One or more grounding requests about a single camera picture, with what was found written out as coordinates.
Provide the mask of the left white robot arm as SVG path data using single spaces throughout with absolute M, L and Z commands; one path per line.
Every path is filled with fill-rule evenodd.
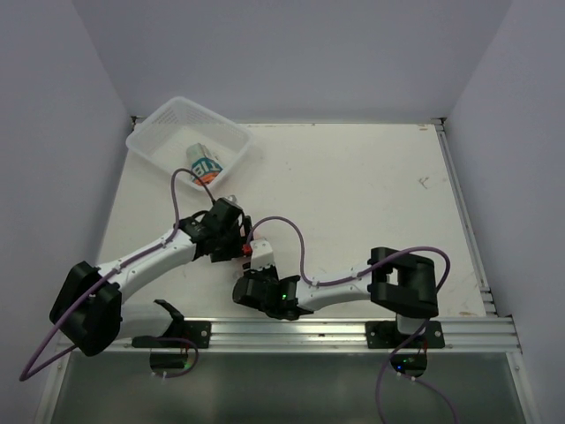
M 212 262 L 245 256 L 252 219 L 235 202 L 221 198 L 211 209 L 177 218 L 170 232 L 121 259 L 92 266 L 82 261 L 65 278 L 49 313 L 86 356 L 103 352 L 119 338 L 141 340 L 146 347 L 184 344 L 190 335 L 184 316 L 168 301 L 143 318 L 127 315 L 125 302 L 169 271 L 203 256 Z

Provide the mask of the colourful rabbit print towel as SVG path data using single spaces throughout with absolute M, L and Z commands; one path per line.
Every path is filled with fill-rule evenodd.
M 190 169 L 195 174 L 192 177 L 194 184 L 208 185 L 223 171 L 219 156 L 204 144 L 192 144 L 185 152 Z

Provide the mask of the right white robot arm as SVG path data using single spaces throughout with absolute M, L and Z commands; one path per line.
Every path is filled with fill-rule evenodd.
M 365 273 L 362 265 L 337 275 L 340 284 L 308 284 L 301 276 L 280 278 L 272 246 L 264 239 L 250 244 L 251 260 L 232 292 L 234 303 L 278 320 L 295 321 L 325 307 L 369 300 L 396 315 L 393 335 L 398 344 L 413 346 L 425 335 L 422 322 L 439 315 L 434 262 L 412 253 L 376 247 Z

